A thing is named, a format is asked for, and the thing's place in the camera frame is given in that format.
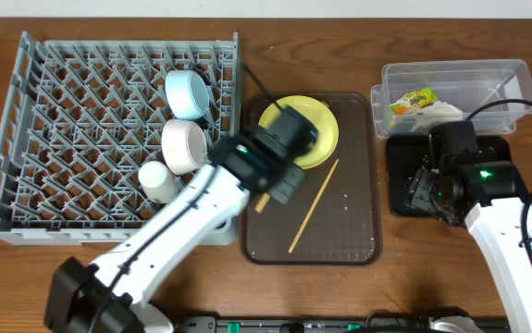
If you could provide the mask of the pink white bowl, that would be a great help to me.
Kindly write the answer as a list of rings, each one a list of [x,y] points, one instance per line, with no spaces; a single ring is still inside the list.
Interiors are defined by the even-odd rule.
[[[162,129],[161,149],[168,169],[175,175],[183,175],[204,164],[207,143],[197,123],[174,118]]]

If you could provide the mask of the white tissue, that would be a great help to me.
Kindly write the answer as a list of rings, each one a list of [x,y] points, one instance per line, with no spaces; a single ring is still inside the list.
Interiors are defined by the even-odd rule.
[[[415,110],[412,116],[415,123],[411,132],[421,132],[444,122],[462,120],[464,112],[456,106],[436,101],[432,105]]]

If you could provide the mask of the pale green cup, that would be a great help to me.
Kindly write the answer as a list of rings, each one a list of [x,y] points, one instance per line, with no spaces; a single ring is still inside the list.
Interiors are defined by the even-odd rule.
[[[174,176],[158,161],[144,163],[138,172],[138,179],[146,197],[156,204],[168,204],[179,194]]]

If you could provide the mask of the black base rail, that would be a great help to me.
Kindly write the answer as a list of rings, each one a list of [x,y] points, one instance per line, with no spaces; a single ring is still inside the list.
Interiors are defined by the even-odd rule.
[[[459,307],[442,307],[414,314],[375,310],[363,316],[221,316],[216,313],[181,315],[173,319],[175,330],[184,333],[331,333],[421,332],[431,322],[447,316],[466,316]]]

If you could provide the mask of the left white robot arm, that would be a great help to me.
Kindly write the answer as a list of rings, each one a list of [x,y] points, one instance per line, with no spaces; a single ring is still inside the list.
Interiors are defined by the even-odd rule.
[[[69,257],[55,271],[44,316],[52,332],[171,332],[152,305],[172,270],[254,193],[278,182],[314,138],[259,130],[219,140],[187,187],[137,233],[83,265]]]

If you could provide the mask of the dark brown serving tray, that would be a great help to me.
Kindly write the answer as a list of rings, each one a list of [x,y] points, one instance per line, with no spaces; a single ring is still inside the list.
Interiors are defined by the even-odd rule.
[[[339,142],[304,171],[287,204],[270,199],[242,220],[241,250],[259,265],[369,265],[382,251],[376,138],[369,101],[349,92],[316,93],[339,125]],[[334,161],[337,168],[293,253],[288,249]]]

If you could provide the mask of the wooden chopstick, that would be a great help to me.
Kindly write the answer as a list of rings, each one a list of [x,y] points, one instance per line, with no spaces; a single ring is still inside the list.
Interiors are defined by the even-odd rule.
[[[264,193],[260,198],[259,200],[257,201],[257,204],[255,205],[255,208],[254,210],[260,214],[264,208],[267,206],[268,202],[269,202],[269,199],[270,199],[270,196],[268,193]]]
[[[309,220],[311,219],[311,216],[312,216],[313,212],[315,211],[315,209],[316,209],[316,207],[317,207],[317,205],[318,205],[323,193],[325,192],[325,190],[326,190],[326,188],[328,186],[328,183],[329,183],[330,179],[332,178],[332,176],[333,176],[333,174],[334,174],[334,172],[335,172],[335,170],[337,168],[337,165],[338,165],[339,161],[340,161],[339,158],[334,161],[334,163],[333,163],[332,167],[330,168],[327,176],[325,177],[322,185],[320,186],[320,188],[319,188],[319,190],[318,190],[318,192],[317,192],[317,194],[315,196],[315,199],[311,203],[311,205],[309,207],[309,210],[307,211],[307,213],[306,213],[306,215],[305,215],[305,217],[303,219],[302,224],[300,225],[299,229],[297,230],[297,232],[295,234],[295,237],[292,240],[292,243],[291,243],[291,245],[290,245],[290,247],[288,249],[288,253],[293,253],[295,247],[297,246],[301,236],[303,235],[304,229],[306,228]]]

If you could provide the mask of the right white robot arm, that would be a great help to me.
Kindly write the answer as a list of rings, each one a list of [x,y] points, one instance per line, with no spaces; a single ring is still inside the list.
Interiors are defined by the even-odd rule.
[[[406,204],[470,233],[482,252],[512,332],[532,332],[532,206],[509,161],[420,168]]]

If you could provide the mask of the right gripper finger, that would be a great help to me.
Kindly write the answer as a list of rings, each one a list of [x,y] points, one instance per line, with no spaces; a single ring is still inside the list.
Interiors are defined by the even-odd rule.
[[[411,185],[412,190],[422,188],[425,190],[431,190],[434,182],[437,178],[437,173],[431,169],[420,168],[417,170]]]
[[[435,212],[430,200],[431,189],[423,187],[420,184],[413,184],[408,191],[407,205],[417,211],[423,211],[428,214]]]

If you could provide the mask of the green snack wrapper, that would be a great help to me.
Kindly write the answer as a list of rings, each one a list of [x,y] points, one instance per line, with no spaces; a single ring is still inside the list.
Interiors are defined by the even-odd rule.
[[[429,88],[419,91],[412,91],[405,94],[397,102],[390,105],[390,110],[394,115],[406,116],[414,111],[432,105],[439,99],[438,95]]]

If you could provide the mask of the yellow round plate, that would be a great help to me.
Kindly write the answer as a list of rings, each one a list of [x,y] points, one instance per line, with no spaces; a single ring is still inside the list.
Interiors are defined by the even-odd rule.
[[[296,108],[313,122],[318,130],[315,146],[309,153],[297,157],[292,162],[293,164],[302,169],[307,169],[322,164],[331,156],[339,141],[339,125],[328,106],[313,97],[304,95],[286,96],[271,105],[275,105],[277,108],[281,108],[283,105],[290,105]]]

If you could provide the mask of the clear plastic waste bin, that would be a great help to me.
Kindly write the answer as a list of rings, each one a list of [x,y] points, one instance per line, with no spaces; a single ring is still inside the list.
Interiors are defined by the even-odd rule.
[[[532,78],[520,59],[455,60],[388,64],[382,82],[371,89],[371,107],[376,135],[388,138],[411,132],[412,114],[394,115],[390,105],[405,94],[429,88],[438,101],[456,106],[466,119],[479,107],[505,99],[532,102]]]

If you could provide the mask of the light blue bowl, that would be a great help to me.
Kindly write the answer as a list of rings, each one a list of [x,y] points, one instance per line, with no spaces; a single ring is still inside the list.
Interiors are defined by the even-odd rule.
[[[209,108],[207,86],[193,70],[172,70],[166,76],[167,103],[175,118],[197,120]]]

